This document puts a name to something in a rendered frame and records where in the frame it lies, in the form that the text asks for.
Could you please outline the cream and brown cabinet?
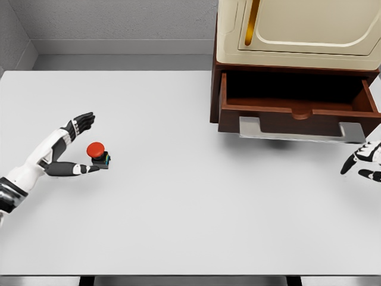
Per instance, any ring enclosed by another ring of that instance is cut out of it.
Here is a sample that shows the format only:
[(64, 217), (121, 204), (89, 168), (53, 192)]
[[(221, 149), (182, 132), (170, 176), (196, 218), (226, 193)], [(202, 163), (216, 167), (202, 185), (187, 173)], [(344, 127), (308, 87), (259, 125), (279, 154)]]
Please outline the cream and brown cabinet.
[(218, 124), (228, 71), (355, 76), (369, 85), (381, 66), (381, 0), (260, 0), (250, 46), (252, 0), (218, 0), (210, 120)]

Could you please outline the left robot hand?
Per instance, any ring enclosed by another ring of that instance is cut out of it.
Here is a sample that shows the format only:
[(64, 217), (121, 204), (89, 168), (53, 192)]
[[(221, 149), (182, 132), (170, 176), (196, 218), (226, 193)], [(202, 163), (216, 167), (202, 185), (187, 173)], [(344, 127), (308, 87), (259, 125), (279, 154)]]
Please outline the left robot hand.
[(69, 177), (99, 171), (100, 168), (96, 166), (58, 161), (67, 147), (80, 134), (89, 130), (94, 121), (95, 115), (92, 112), (71, 119), (45, 138), (25, 163), (14, 169), (7, 178), (20, 188), (30, 189), (43, 175)]

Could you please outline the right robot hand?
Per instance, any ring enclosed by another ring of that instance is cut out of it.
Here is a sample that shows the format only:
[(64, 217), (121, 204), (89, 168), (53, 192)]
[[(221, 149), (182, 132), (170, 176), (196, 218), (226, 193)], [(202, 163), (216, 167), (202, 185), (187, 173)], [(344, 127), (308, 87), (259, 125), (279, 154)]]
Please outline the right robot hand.
[[(381, 140), (369, 141), (354, 151), (343, 164), (340, 174), (346, 174), (358, 161), (377, 163), (381, 166)], [(361, 169), (358, 174), (372, 181), (381, 183), (381, 171)]]

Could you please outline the red mushroom button switch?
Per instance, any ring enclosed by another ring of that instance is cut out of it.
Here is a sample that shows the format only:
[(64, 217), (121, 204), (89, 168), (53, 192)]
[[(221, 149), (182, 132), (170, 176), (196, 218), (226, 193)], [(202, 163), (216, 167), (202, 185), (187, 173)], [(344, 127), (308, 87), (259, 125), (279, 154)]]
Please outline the red mushroom button switch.
[(91, 162), (94, 166), (100, 169), (109, 168), (111, 157), (101, 142), (90, 143), (86, 149), (86, 153), (91, 158)]

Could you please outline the brown wooden drawer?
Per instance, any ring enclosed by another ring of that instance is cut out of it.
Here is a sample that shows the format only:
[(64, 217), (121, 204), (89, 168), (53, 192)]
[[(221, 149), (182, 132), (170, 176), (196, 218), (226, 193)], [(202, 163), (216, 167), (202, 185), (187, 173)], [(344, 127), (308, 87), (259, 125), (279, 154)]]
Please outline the brown wooden drawer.
[(222, 74), (220, 132), (239, 133), (239, 117), (258, 117), (263, 132), (339, 136), (339, 122), (359, 123), (364, 135), (381, 124), (367, 81), (327, 74)]

